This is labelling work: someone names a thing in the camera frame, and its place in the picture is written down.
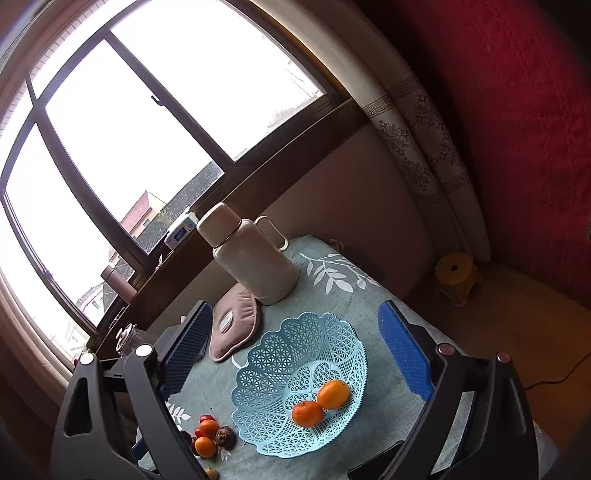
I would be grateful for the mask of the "dark brown passion fruit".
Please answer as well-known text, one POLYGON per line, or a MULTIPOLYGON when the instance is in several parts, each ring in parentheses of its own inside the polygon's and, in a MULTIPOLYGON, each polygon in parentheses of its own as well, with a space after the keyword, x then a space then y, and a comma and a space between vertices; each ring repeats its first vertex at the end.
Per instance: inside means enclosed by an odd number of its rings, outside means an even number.
POLYGON ((222 449, 231 450, 236 444, 235 431, 229 426, 220 427, 214 436, 214 443, 222 449))

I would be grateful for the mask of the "tan longan fruit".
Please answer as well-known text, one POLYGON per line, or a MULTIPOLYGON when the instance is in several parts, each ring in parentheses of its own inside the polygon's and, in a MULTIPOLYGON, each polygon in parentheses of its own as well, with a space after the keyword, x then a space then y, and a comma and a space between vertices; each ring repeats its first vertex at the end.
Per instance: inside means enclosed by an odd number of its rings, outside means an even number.
POLYGON ((207 467, 205 469, 205 473, 207 474, 207 477, 209 480, 218 480, 219 479, 219 473, 211 467, 207 467))

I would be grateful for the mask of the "orange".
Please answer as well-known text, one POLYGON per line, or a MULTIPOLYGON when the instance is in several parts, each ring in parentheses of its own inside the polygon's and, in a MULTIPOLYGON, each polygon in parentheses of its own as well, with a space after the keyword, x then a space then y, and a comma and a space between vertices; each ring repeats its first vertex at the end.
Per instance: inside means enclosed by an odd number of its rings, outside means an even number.
POLYGON ((195 438, 193 446, 197 456, 204 459, 213 458, 217 452, 217 446, 214 443, 214 440, 206 436, 195 438))
POLYGON ((294 405, 291 410, 294 424, 303 428, 312 428, 324 419, 324 409, 318 402, 305 400, 294 405))
POLYGON ((215 435, 217 434, 218 430, 218 423, 211 418, 202 420, 197 428, 197 432, 200 437, 207 437, 211 439, 215 438, 215 435))
POLYGON ((336 410, 349 400, 351 390, 345 381, 335 379, 325 383, 317 394, 318 405, 325 410, 336 410))

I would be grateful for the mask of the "small dark brown fruit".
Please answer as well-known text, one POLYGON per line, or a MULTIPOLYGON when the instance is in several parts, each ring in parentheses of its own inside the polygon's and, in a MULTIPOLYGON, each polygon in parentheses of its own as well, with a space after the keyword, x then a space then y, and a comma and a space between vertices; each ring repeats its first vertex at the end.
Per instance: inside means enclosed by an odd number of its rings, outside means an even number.
POLYGON ((183 437, 183 440, 186 443, 186 445, 189 447, 189 450, 192 451, 193 450, 193 439, 192 439, 192 436, 190 435, 190 433, 188 433, 186 431, 181 431, 180 434, 183 437))

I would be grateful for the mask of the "pink tumbler on sill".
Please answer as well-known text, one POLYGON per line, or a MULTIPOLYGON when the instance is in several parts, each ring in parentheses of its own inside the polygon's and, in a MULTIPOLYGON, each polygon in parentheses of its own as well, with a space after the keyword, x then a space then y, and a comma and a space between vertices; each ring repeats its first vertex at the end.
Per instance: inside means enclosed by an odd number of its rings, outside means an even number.
POLYGON ((137 290, 113 267, 107 265, 101 273, 101 278, 126 304, 130 304, 134 300, 137 290))

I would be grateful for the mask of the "pink heating pad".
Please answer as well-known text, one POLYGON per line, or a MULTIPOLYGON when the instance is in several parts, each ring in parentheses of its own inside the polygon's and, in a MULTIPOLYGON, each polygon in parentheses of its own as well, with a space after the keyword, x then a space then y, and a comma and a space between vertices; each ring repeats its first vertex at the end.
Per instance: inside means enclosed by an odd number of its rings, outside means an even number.
POLYGON ((212 310, 209 357, 220 363, 249 344, 259 329, 259 304, 242 284, 236 283, 212 310))

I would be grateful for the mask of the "light blue plastic fruit basket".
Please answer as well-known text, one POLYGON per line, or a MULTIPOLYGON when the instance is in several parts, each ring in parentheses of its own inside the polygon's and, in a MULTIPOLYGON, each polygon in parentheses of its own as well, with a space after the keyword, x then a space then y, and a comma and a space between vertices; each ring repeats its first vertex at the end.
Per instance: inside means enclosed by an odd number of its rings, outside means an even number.
POLYGON ((231 419, 238 437, 261 455, 290 459, 335 440, 358 412, 368 377, 367 354, 353 326, 332 313, 305 312, 263 334, 236 373, 231 419), (294 423, 291 411, 342 380, 349 399, 314 427, 294 423))

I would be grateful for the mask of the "white blue box on sill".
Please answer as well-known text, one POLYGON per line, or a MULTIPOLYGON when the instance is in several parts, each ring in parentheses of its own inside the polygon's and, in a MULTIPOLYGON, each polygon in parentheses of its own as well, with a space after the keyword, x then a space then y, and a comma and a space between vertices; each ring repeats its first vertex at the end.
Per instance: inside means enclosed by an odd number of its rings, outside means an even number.
POLYGON ((197 228, 197 216, 192 212, 179 216, 168 228, 164 239, 165 245, 175 250, 184 239, 197 228))

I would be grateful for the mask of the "cream thermos flask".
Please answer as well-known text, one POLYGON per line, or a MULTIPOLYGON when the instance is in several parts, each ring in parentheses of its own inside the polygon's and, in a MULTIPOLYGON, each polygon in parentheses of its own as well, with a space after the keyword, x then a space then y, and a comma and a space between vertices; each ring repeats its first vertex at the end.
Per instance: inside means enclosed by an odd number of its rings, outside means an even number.
POLYGON ((297 285, 297 266, 284 254, 288 241, 277 247, 256 220, 239 217, 221 202, 198 221, 197 231, 214 260, 263 305, 280 302, 297 285))

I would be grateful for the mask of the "yellow plastic stool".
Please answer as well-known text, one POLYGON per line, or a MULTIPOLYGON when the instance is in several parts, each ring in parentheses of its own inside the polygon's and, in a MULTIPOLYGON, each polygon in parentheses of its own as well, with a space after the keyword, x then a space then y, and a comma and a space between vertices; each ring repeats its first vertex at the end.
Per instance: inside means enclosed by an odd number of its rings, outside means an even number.
POLYGON ((442 257, 436 265, 435 275, 438 291, 456 307, 464 307, 472 290, 483 280, 473 257, 465 252, 454 252, 442 257))

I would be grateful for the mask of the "patterned beige curtain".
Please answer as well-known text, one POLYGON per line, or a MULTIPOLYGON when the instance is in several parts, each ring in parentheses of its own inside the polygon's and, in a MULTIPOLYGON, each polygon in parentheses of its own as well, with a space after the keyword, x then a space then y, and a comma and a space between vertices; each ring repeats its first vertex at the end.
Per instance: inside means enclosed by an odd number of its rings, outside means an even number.
POLYGON ((491 246, 470 175, 444 120, 412 68, 351 1, 305 1, 349 57, 342 82, 386 144, 437 251, 488 262, 491 246))

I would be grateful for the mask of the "dark window frame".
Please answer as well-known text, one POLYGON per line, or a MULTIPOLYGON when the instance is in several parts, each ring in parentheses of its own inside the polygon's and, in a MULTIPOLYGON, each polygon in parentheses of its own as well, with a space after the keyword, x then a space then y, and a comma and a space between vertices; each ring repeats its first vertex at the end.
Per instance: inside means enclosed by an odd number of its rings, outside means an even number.
POLYGON ((94 335, 182 212, 341 101, 243 1, 96 1, 28 72, 1 145, 25 255, 94 335))

